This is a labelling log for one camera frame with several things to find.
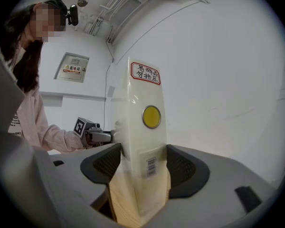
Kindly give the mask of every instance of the cream-colored package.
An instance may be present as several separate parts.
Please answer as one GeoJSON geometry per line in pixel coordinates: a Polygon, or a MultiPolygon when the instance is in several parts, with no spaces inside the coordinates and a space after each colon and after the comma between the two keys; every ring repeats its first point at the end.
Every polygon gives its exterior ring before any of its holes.
{"type": "Polygon", "coordinates": [[[167,192],[167,137],[160,72],[153,65],[130,58],[117,78],[120,82],[112,99],[114,140],[122,144],[124,156],[117,170],[118,182],[123,186],[120,190],[124,198],[132,199],[127,202],[136,206],[140,225],[144,225],[165,205],[167,192]]]}

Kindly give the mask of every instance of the black cap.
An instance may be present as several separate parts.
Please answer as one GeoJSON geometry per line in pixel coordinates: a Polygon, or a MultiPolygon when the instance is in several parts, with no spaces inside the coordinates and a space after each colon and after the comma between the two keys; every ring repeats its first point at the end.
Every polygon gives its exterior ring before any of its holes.
{"type": "Polygon", "coordinates": [[[44,3],[55,6],[56,8],[60,9],[64,16],[67,16],[67,7],[62,0],[48,0],[44,3]]]}

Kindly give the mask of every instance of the metal ring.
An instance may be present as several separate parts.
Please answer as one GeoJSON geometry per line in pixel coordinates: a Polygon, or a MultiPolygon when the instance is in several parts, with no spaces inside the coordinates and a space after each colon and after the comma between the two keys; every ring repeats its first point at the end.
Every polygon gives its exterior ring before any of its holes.
{"type": "Polygon", "coordinates": [[[161,120],[162,120],[161,117],[162,117],[162,114],[161,114],[160,110],[159,110],[156,106],[154,106],[154,105],[148,105],[148,106],[146,106],[146,107],[144,108],[144,110],[142,111],[142,122],[143,122],[143,124],[144,124],[147,128],[151,128],[151,129],[157,128],[157,127],[159,126],[159,124],[161,123],[161,120]],[[147,110],[149,107],[154,107],[154,108],[158,111],[158,113],[159,113],[159,115],[160,115],[160,120],[158,121],[158,124],[157,124],[155,127],[150,127],[150,126],[148,126],[148,125],[144,122],[144,119],[143,119],[143,114],[144,114],[145,110],[147,110]]]}

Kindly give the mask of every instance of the long dark hair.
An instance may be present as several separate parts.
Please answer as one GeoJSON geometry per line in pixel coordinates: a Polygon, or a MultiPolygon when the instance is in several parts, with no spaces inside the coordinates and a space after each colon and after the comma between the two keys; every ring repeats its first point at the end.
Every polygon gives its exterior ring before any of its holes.
{"type": "MultiPolygon", "coordinates": [[[[0,33],[0,49],[6,61],[13,65],[17,58],[17,49],[21,34],[34,13],[35,4],[14,12],[5,23],[0,33]]],[[[38,86],[38,67],[40,54],[44,42],[35,40],[24,53],[22,59],[15,65],[13,73],[17,78],[17,85],[26,93],[38,86]]]]}

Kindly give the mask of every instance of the barcode label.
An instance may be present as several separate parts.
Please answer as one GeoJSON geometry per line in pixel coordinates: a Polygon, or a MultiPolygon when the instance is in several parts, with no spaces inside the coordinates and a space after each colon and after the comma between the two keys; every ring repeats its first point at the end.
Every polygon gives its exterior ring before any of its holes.
{"type": "Polygon", "coordinates": [[[156,174],[156,157],[147,160],[147,177],[156,174]]]}

